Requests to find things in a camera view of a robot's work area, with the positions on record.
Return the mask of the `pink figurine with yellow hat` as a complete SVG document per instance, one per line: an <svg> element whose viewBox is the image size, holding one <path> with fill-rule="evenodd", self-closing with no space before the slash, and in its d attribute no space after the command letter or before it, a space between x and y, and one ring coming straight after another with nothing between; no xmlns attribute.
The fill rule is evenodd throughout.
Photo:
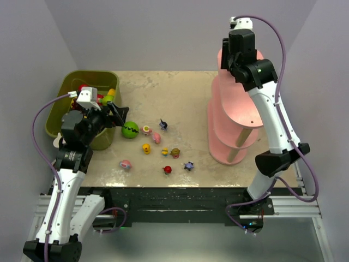
<svg viewBox="0 0 349 262"><path fill-rule="evenodd" d="M141 127L141 133L142 133L144 136L152 136L153 130L152 130L152 128L149 127L149 126L143 126L143 127Z"/></svg>

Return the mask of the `pink pig figurine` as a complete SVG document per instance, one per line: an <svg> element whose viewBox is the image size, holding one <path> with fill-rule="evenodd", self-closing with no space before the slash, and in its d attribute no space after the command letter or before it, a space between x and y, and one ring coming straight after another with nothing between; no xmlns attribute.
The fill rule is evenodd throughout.
<svg viewBox="0 0 349 262"><path fill-rule="evenodd" d="M152 139L156 144L160 144L161 143L161 135L159 133L154 132L152 134Z"/></svg>

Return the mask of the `pink figurine with blue glasses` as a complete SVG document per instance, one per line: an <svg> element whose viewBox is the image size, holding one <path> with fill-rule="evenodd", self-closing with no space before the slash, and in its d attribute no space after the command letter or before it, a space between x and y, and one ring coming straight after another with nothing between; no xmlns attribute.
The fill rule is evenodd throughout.
<svg viewBox="0 0 349 262"><path fill-rule="evenodd" d="M131 162L126 159L120 161L119 166L125 171L129 171L132 168Z"/></svg>

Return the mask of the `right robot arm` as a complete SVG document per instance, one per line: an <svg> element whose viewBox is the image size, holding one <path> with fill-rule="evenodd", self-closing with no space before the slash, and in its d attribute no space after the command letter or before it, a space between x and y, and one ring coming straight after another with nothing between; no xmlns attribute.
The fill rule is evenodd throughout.
<svg viewBox="0 0 349 262"><path fill-rule="evenodd" d="M257 202L268 195L276 179L310 151L291 133L281 97L276 93L278 76L272 62L259 59L255 34L250 29L234 29L222 41L221 68L230 72L254 102L267 133L269 150L256 156L257 174L247 188L250 199Z"/></svg>

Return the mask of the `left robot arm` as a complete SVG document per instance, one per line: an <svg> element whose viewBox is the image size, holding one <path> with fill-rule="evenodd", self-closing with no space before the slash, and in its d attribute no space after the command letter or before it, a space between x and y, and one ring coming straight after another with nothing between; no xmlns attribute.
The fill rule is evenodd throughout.
<svg viewBox="0 0 349 262"><path fill-rule="evenodd" d="M62 117L51 199L35 239L23 247L24 255L32 261L79 261L82 240L105 207L101 193L89 194L73 213L93 155L91 143L101 131L123 126L128 111L128 107L119 108L113 102L102 108L87 102L82 111L73 110Z"/></svg>

